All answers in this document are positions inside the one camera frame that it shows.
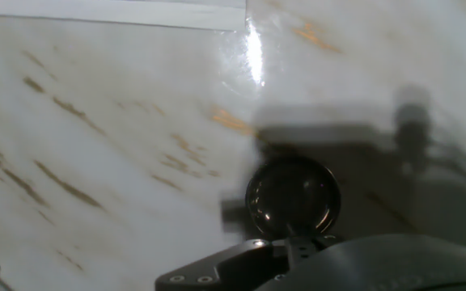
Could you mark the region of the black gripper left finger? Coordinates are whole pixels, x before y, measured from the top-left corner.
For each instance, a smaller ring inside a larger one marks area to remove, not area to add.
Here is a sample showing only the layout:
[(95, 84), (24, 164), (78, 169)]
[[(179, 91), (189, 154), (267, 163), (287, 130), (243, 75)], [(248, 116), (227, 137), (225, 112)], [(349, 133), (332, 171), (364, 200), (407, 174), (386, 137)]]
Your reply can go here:
[(288, 271), (283, 242), (252, 239), (159, 276), (155, 291), (253, 291)]

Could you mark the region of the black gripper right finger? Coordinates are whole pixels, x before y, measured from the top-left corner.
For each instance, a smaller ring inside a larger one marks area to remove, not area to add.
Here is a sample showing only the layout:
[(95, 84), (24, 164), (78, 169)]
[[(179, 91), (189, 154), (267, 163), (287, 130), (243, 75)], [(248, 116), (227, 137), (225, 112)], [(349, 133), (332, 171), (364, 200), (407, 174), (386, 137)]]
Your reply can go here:
[(290, 237), (285, 240), (286, 256), (289, 269), (295, 268), (304, 260), (333, 245), (342, 243), (343, 238), (332, 234), (314, 237)]

